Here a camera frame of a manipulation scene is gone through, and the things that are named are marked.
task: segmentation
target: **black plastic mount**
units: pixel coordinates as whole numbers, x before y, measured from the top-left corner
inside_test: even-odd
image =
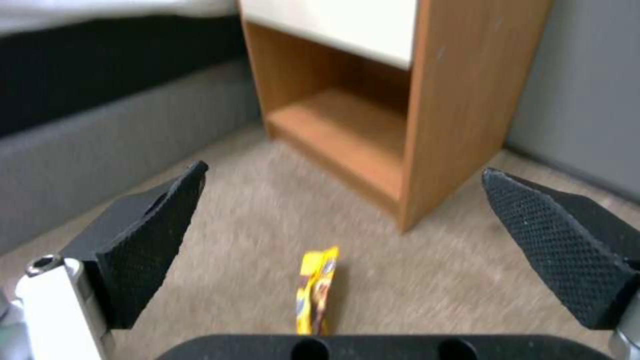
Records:
[[[211,335],[177,345],[160,360],[604,360],[606,355],[553,336]]]

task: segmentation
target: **wooden cabinet side panel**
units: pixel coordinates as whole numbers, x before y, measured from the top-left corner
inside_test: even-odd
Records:
[[[417,223],[500,149],[552,0],[422,0],[398,223]]]
[[[243,20],[262,116],[340,82],[349,56]]]

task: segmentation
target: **black mattress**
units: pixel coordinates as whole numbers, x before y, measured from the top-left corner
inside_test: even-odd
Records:
[[[0,38],[0,137],[240,56],[237,15],[94,20]]]

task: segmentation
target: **white bedsheet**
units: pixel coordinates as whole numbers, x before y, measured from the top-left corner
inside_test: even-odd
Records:
[[[217,17],[236,0],[0,0],[0,36],[88,19],[178,14]]]

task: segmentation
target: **floor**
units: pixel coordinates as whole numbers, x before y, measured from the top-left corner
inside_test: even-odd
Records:
[[[335,334],[543,333],[606,351],[608,332],[583,329],[530,269],[491,212],[476,174],[400,236],[370,206],[257,126],[190,156],[132,191],[211,165],[180,254],[116,359],[149,359],[211,333],[293,333],[301,255],[340,246],[328,319]],[[640,228],[640,208],[503,151],[489,163],[589,195]],[[24,264],[57,251],[101,205],[0,258],[13,293]]]

